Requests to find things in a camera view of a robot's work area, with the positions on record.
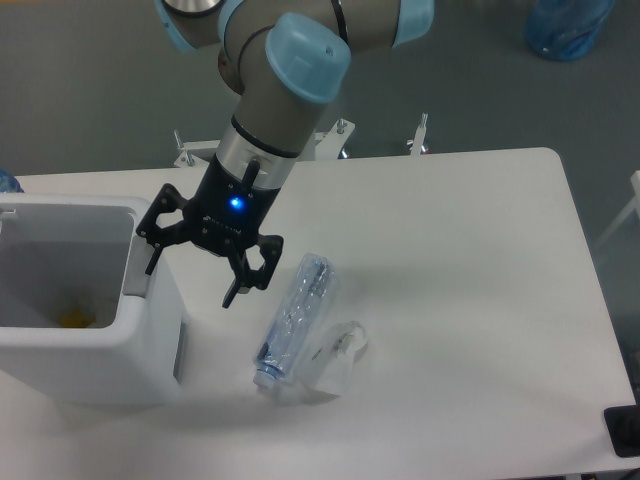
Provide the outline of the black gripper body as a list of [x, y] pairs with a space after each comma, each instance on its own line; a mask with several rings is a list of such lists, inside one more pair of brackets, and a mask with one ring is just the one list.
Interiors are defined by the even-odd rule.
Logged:
[[279, 193], [257, 187], [259, 170], [259, 161], [252, 159], [235, 177], [218, 159], [211, 161], [184, 209], [194, 245], [224, 257], [230, 247], [239, 254], [254, 246], [269, 257], [281, 254], [284, 239], [259, 232]]

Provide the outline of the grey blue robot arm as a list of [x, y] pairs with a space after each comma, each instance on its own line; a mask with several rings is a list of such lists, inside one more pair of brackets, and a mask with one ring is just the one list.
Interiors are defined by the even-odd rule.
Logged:
[[352, 57], [424, 36], [431, 1], [159, 1], [158, 17], [183, 51], [219, 45], [219, 71], [240, 97], [191, 198], [163, 186], [137, 227], [160, 256], [191, 243], [226, 258], [226, 300], [269, 285], [284, 241], [260, 226]]

